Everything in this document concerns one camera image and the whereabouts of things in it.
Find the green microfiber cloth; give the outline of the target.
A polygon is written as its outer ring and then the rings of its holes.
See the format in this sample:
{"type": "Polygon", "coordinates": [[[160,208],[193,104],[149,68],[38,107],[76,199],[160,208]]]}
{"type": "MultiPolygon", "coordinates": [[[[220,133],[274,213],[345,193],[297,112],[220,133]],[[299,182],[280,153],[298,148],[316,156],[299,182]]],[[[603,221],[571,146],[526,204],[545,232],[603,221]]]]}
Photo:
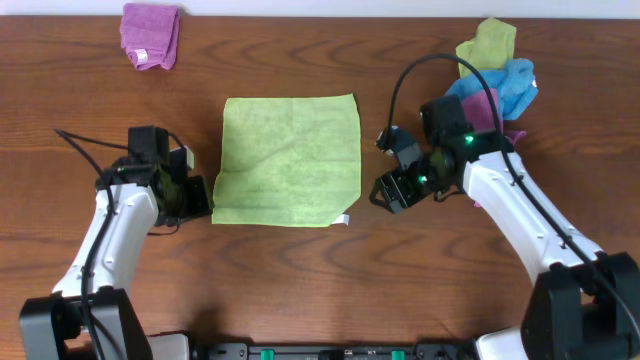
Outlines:
{"type": "Polygon", "coordinates": [[[353,95],[230,98],[223,112],[212,221],[345,224],[361,196],[361,127],[353,95]]]}

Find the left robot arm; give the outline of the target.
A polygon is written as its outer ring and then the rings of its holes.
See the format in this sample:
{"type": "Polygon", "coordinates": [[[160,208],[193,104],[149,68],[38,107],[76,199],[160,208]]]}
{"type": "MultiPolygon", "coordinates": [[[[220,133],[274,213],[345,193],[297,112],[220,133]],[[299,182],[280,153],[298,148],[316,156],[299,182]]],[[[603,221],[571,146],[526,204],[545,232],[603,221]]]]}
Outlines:
{"type": "Polygon", "coordinates": [[[25,301],[19,316],[29,359],[70,359],[67,341],[87,332],[95,359],[188,359],[187,335],[145,334],[129,292],[143,244],[155,227],[179,228],[212,212],[194,161],[119,159],[96,181],[96,208],[66,274],[45,297],[25,301]]]}

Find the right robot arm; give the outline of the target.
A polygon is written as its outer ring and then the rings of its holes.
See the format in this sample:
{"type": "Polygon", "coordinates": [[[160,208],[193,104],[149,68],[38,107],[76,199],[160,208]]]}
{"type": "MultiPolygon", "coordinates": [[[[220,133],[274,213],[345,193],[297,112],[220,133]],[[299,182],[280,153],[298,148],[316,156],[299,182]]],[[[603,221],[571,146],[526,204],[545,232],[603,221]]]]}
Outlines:
{"type": "Polygon", "coordinates": [[[376,145],[398,166],[376,180],[370,200],[399,213],[456,187],[492,219],[533,283],[520,325],[478,337],[468,359],[632,359],[639,354],[639,267],[607,254],[559,212],[498,131],[433,132],[421,151],[405,130],[376,145]]]}

